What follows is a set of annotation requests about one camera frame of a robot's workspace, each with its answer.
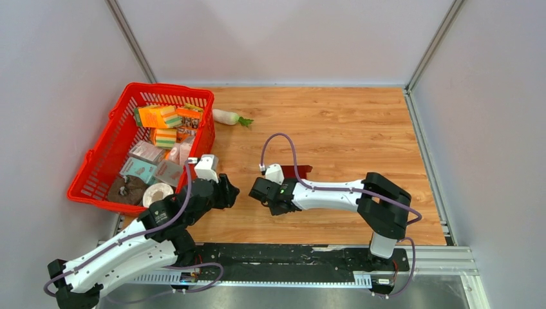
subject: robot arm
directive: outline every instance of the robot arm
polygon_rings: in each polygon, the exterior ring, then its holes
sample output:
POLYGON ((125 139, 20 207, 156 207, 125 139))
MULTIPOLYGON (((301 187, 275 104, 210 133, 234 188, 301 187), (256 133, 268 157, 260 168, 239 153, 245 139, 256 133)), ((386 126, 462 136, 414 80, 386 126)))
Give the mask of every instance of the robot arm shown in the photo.
POLYGON ((370 258, 391 258, 396 242, 406 235, 407 210, 385 200, 375 201, 369 194, 358 192, 371 191, 409 206, 410 194, 378 173, 368 173, 366 179, 352 182, 302 180, 307 184, 305 186, 295 178, 284 179, 280 165, 273 164, 267 167, 264 176, 256 178, 249 196, 268 207, 273 216, 313 208, 358 212, 373 229, 370 258), (313 190, 309 187, 328 190, 313 190))
POLYGON ((100 298, 150 270, 190 265, 195 243, 186 228, 212 208, 232 207, 239 193, 227 175, 216 174, 217 163, 215 156, 203 155, 194 169, 198 178, 192 181, 191 192, 185 186, 180 194, 154 202, 122 232, 91 252, 71 261, 51 262, 48 270, 52 279, 66 274, 54 282, 59 307, 93 308, 100 298), (170 226, 147 234, 175 218, 187 194, 191 197, 182 215, 170 226), (134 234, 139 236, 123 240, 134 234))

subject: wooden floor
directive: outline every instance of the wooden floor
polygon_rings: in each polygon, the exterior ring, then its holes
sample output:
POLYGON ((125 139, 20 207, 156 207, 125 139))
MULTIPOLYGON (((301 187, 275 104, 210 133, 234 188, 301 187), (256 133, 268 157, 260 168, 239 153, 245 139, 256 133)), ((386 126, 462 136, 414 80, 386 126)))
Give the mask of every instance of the wooden floor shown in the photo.
MULTIPOLYGON (((372 230, 356 213, 314 209, 271 216, 248 197, 264 141, 283 132, 296 145, 308 179, 347 182, 376 171, 406 189, 423 220, 408 227, 418 245, 445 245, 419 147, 398 88, 211 88, 214 107, 253 118, 250 129, 216 124, 212 153, 241 193, 231 209, 213 209, 189 231, 196 242, 368 244, 372 230)), ((271 141, 265 163, 292 165, 288 142, 271 141)))

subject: white wall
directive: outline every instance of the white wall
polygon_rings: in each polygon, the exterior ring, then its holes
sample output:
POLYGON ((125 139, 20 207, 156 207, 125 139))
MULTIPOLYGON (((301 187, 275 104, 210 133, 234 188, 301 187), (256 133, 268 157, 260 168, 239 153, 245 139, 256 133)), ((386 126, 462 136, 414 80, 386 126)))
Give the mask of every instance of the white wall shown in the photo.
POLYGON ((0 307, 56 308, 47 264, 109 236, 66 190, 124 86, 144 81, 105 2, 0 1, 0 307))
POLYGON ((546 2, 468 0, 415 91, 491 308, 544 308, 546 2))
POLYGON ((120 0, 157 79, 405 84, 452 0, 120 0))

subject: light blue box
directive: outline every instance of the light blue box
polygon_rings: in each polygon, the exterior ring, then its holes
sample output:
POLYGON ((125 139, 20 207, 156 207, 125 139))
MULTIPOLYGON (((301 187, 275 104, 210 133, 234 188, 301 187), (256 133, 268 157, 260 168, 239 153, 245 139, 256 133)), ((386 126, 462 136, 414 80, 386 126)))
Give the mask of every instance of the light blue box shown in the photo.
POLYGON ((155 178, 153 177, 153 175, 156 168, 157 167, 153 164, 129 157, 127 162, 125 162, 125 165, 123 165, 123 168, 120 171, 120 175, 136 176, 142 179, 142 181, 146 184, 152 185, 155 182, 155 178))

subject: red object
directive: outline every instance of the red object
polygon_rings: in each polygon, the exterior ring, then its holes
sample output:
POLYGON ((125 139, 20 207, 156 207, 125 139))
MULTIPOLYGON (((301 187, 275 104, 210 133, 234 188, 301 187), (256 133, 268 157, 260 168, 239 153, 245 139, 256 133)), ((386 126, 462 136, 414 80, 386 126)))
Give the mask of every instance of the red object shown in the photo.
MULTIPOLYGON (((199 158, 205 153, 210 153, 215 136, 212 120, 214 95, 211 91, 170 84, 134 82, 127 85, 116 106, 110 111, 108 123, 95 147, 85 155, 82 166, 66 194, 68 199, 130 216, 145 211, 146 208, 142 206, 106 201, 110 185, 118 177, 128 158, 129 150, 138 141, 148 138, 149 128, 137 126, 133 119, 133 110, 148 105, 182 107, 185 102, 204 109, 189 156, 199 158)), ((194 178, 193 165, 190 166, 194 178)), ((176 192, 179 192, 186 183, 186 175, 183 173, 176 192)))
MULTIPOLYGON (((283 176, 285 178, 295 178, 296 174, 294 173, 294 166, 293 165, 281 165, 281 169, 283 170, 283 176)), ((301 179, 307 179, 307 173, 311 173, 313 170, 313 167, 311 165, 298 165, 297 166, 297 173, 301 177, 301 179)))

